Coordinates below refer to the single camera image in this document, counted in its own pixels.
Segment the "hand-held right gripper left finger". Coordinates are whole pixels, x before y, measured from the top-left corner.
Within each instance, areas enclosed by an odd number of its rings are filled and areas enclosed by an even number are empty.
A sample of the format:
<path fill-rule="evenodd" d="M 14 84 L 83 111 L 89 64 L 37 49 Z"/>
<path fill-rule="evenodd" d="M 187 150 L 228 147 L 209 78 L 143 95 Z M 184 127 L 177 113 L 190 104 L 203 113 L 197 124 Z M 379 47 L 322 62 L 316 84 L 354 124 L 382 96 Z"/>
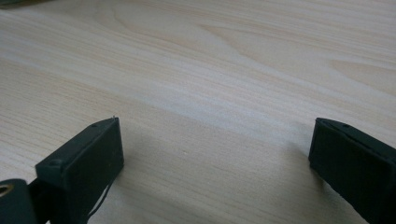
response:
<path fill-rule="evenodd" d="M 89 125 L 35 166 L 38 222 L 87 224 L 123 164 L 120 120 Z"/>

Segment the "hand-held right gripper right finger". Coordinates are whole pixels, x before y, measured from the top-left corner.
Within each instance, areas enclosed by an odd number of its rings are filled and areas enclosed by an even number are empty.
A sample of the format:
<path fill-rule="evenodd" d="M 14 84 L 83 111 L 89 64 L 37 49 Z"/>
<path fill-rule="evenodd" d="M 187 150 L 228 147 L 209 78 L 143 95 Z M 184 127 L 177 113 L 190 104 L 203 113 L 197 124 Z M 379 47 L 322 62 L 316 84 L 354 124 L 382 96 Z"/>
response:
<path fill-rule="evenodd" d="M 396 149 L 340 121 L 318 118 L 310 167 L 370 224 L 396 224 Z"/>

